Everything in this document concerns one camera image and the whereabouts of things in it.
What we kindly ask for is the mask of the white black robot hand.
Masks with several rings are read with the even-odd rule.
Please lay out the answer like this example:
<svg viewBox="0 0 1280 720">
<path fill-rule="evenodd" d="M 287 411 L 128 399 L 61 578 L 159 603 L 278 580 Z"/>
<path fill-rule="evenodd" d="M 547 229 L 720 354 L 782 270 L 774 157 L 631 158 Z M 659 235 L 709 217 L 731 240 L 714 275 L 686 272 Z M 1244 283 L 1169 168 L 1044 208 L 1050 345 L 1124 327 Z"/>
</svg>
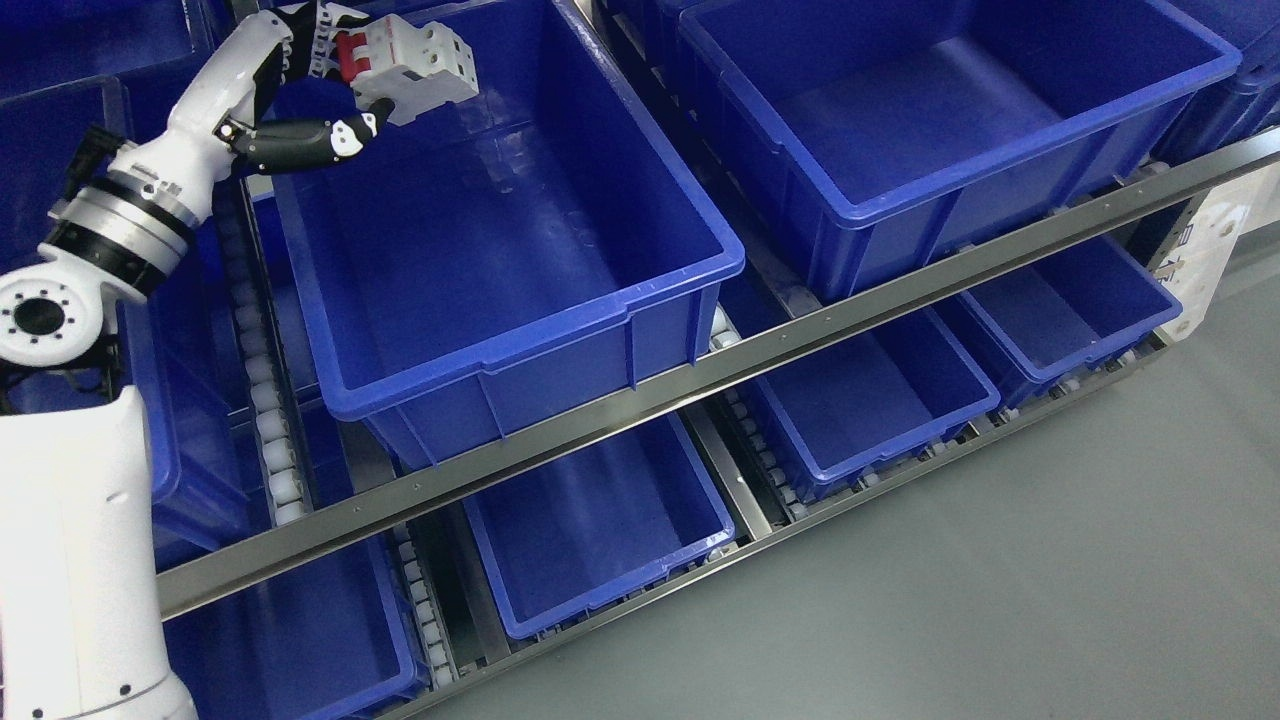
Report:
<svg viewBox="0 0 1280 720">
<path fill-rule="evenodd" d="M 276 91 L 292 82 L 340 82 L 338 47 L 372 18 L 328 1 L 257 12 L 206 60 L 170 110 L 164 132 L 122 150 L 91 187 L 161 208 L 198 224 L 212 213 L 212 190 L 264 142 L 259 128 Z"/>
</svg>

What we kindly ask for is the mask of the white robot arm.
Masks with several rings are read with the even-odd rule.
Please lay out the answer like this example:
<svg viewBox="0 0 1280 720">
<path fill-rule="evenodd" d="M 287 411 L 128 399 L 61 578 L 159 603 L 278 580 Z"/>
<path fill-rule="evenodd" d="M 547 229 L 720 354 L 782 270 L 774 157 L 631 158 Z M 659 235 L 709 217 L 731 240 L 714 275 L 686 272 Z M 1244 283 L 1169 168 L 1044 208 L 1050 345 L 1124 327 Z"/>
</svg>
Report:
<svg viewBox="0 0 1280 720">
<path fill-rule="evenodd" d="M 3 277 L 3 360 L 67 369 L 143 304 L 209 219 L 232 151 L 170 126 L 70 167 L 82 181 L 52 210 L 41 263 Z M 193 719 L 172 669 L 152 541 L 152 457 L 133 386 L 95 407 L 3 419 L 3 715 Z"/>
</svg>

